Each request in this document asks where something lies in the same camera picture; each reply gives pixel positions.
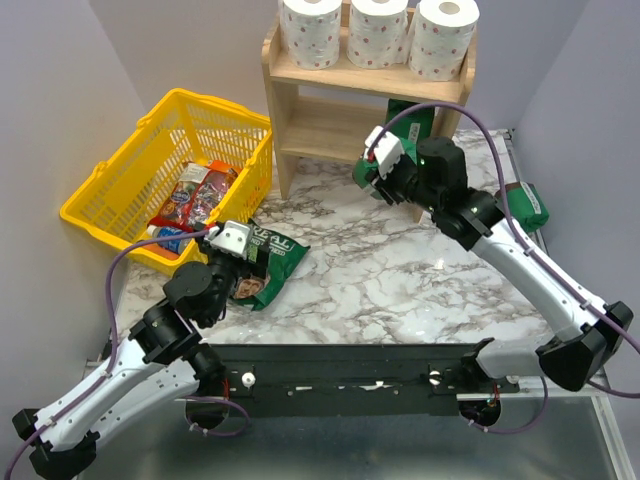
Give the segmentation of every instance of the stainless steel surface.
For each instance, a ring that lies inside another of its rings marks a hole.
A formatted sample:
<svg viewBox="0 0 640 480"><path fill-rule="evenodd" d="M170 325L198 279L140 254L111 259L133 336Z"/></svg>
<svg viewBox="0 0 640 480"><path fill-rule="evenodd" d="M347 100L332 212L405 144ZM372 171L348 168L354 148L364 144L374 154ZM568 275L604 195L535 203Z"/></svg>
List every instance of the stainless steel surface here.
<svg viewBox="0 0 640 480"><path fill-rule="evenodd" d="M521 425L539 405L506 399L499 426ZM183 412L174 402L148 415L80 480L618 478L589 397L552 397L542 422L513 436L411 415L258 419L239 438L214 439L190 433Z"/></svg>

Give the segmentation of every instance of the black joint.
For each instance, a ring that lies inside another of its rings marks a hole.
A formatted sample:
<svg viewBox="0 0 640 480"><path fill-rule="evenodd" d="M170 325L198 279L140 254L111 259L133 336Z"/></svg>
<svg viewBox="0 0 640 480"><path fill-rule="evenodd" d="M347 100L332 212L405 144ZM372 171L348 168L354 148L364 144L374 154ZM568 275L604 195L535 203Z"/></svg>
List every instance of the black joint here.
<svg viewBox="0 0 640 480"><path fill-rule="evenodd" d="M233 294L238 278L248 265L241 258L207 250L209 263L188 262L163 287L169 303L182 318L200 328L212 327Z"/></svg>
<svg viewBox="0 0 640 480"><path fill-rule="evenodd" d="M470 389L477 389L481 383L491 381L489 376L484 372L484 370L482 370L482 368L480 368L480 365L478 365L478 355L480 354L480 351L493 342L493 340L493 337L491 337L479 341L474 345L473 350L465 353L460 359L462 368L465 372L464 381L466 386Z"/></svg>
<svg viewBox="0 0 640 480"><path fill-rule="evenodd" d="M607 360L607 341L597 328L569 341L554 337L536 354L547 377L570 392L579 391Z"/></svg>
<svg viewBox="0 0 640 480"><path fill-rule="evenodd" d="M50 443L40 443L29 455L36 473L45 480L71 480L96 458L96 440L100 435L89 432L82 441L69 450L52 452Z"/></svg>
<svg viewBox="0 0 640 480"><path fill-rule="evenodd" d="M15 428L18 436L24 441L36 431L36 422L38 421L36 413L38 413L38 410L35 408L25 408L16 413L11 419L13 428Z"/></svg>
<svg viewBox="0 0 640 480"><path fill-rule="evenodd" d="M222 379L225 368L211 345L200 343L187 352L182 359L189 362L191 368L196 372L193 376L196 380L211 382Z"/></svg>
<svg viewBox="0 0 640 480"><path fill-rule="evenodd" d="M163 300L144 313L142 320L131 328L129 339L142 347L144 363L169 365L197 345L202 337Z"/></svg>
<svg viewBox="0 0 640 480"><path fill-rule="evenodd" d="M631 325L631 321L633 320L633 312L626 304L623 302L615 302L611 305L605 305L604 309L607 317L618 324L620 328L623 330L629 329L629 325ZM613 355L620 347L622 337L602 320L596 323L595 328L600 331L607 341L608 355Z"/></svg>

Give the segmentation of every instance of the screw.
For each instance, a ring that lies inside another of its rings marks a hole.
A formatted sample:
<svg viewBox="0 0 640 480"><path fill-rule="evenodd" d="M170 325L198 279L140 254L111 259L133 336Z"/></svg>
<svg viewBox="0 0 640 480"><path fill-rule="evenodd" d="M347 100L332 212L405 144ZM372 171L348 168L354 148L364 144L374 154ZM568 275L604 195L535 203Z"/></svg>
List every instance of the screw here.
<svg viewBox="0 0 640 480"><path fill-rule="evenodd" d="M247 372L244 375L242 375L242 384L245 387L251 388L255 383L256 383L256 376L253 373Z"/></svg>
<svg viewBox="0 0 640 480"><path fill-rule="evenodd" d="M440 374L439 371L432 370L429 373L429 383L431 385L433 385L434 387L437 387L438 385L440 385L441 381L442 381L442 375Z"/></svg>

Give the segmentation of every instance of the chip bag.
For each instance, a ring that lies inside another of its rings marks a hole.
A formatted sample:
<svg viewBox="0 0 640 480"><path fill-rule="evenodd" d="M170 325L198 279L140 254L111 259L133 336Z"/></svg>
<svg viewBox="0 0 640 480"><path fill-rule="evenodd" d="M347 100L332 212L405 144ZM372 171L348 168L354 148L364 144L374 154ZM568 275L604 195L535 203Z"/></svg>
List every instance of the chip bag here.
<svg viewBox="0 0 640 480"><path fill-rule="evenodd" d="M215 161L209 167L189 163L149 225L192 232L196 223L207 223L211 211L222 201L236 178L236 171L223 162Z"/></svg>
<svg viewBox="0 0 640 480"><path fill-rule="evenodd" d="M240 305L250 305L252 310L262 310L278 295L284 282L291 276L309 247L273 230L260 228L253 220L251 243L263 245L269 240L269 269L266 280L251 277L240 282L233 300Z"/></svg>

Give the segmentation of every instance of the wooden shelf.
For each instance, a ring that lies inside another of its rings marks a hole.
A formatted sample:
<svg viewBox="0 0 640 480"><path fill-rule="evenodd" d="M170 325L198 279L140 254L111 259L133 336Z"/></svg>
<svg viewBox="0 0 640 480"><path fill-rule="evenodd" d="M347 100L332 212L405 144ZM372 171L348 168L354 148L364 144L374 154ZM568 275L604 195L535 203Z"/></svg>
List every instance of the wooden shelf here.
<svg viewBox="0 0 640 480"><path fill-rule="evenodd" d="M280 26L276 35L280 35ZM277 82L310 85L398 98L412 102L441 100L457 103L463 88L460 75L450 82L426 82L407 65L391 65L380 70L356 67L347 57L349 28L342 27L340 33L340 59L329 68L305 70L297 67L284 50L280 50L271 69L271 79Z"/></svg>
<svg viewBox="0 0 640 480"><path fill-rule="evenodd" d="M329 68L304 70L295 66L282 48L277 18L262 45L262 73L282 198L289 196L299 157L353 164L362 154L364 140L374 126L384 121L385 116L381 108L300 97L299 85L413 102L439 100L458 105L465 105L471 93L476 70L477 29L460 74L450 82L426 82L407 65L392 65L381 70L353 65L345 51L349 11L350 1L343 0L340 58ZM409 21L414 11L409 9ZM458 112L440 109L433 122L432 134L452 137L459 120Z"/></svg>
<svg viewBox="0 0 640 480"><path fill-rule="evenodd" d="M364 139L384 117L385 110L378 107L299 97L282 132L280 151L354 164Z"/></svg>

